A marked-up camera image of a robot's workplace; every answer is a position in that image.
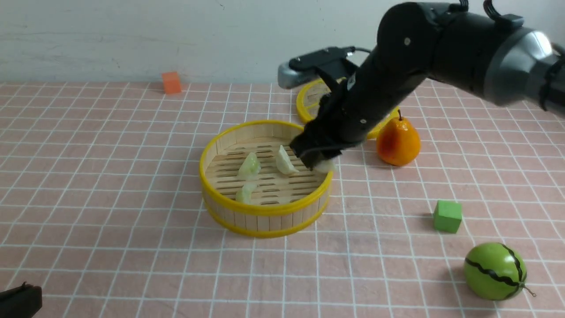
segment orange pear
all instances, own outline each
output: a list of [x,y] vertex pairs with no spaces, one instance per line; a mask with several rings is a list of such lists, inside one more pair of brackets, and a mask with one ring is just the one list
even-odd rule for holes
[[405,166],[420,153],[418,131],[398,110],[398,117],[391,119],[377,137],[377,154],[387,164]]

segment toy watermelon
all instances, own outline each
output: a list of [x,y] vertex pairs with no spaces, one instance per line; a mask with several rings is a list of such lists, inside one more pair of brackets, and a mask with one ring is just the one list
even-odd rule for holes
[[528,271],[524,260],[502,243],[475,246],[465,257],[467,285],[477,296],[487,300],[506,300],[518,295],[525,285]]

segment black robotic arm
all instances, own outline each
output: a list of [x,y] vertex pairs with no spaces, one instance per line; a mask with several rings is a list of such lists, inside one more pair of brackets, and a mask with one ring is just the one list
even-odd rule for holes
[[[290,143],[310,169],[367,134],[425,79],[442,81],[498,106],[530,100],[565,118],[565,57],[524,19],[500,15],[491,0],[487,16],[468,12],[468,2],[405,2],[389,9],[377,46],[357,66],[355,47],[326,48],[279,66],[279,86],[322,78],[330,93],[317,117]],[[347,78],[340,83],[337,79]]]

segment grid pattern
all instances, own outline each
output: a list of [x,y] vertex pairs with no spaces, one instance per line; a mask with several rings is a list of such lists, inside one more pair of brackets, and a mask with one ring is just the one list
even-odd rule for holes
[[[565,122],[426,81],[401,105],[421,154],[392,169],[374,141],[338,162],[306,230],[253,240],[203,208],[198,160],[244,121],[298,122],[297,91],[197,84],[0,83],[0,289],[44,287],[37,317],[374,318],[565,315]],[[434,231],[438,199],[463,204]],[[463,258],[502,241],[528,268],[501,303]]]

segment steamer basket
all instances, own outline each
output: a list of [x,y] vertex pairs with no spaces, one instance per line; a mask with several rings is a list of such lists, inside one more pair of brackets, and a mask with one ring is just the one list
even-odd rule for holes
[[[304,87],[302,87],[302,89],[298,92],[298,96],[296,97],[296,111],[304,124],[317,116],[320,98],[327,93],[329,93],[329,88],[322,79],[318,79],[304,85]],[[398,109],[399,107],[393,109],[393,111],[385,119],[383,119],[382,122],[373,128],[369,134],[367,134],[367,139],[377,138],[379,131],[389,122],[389,120],[398,117]]]
[[[308,168],[288,148],[302,127],[282,121],[254,121],[227,129],[210,141],[200,159],[202,196],[209,214],[227,229],[258,238],[296,233],[312,224],[325,210],[333,172],[320,174]],[[283,145],[294,167],[291,176],[281,174],[274,154]],[[257,189],[251,203],[235,201],[244,185],[237,172],[250,152],[261,163],[253,179]]]

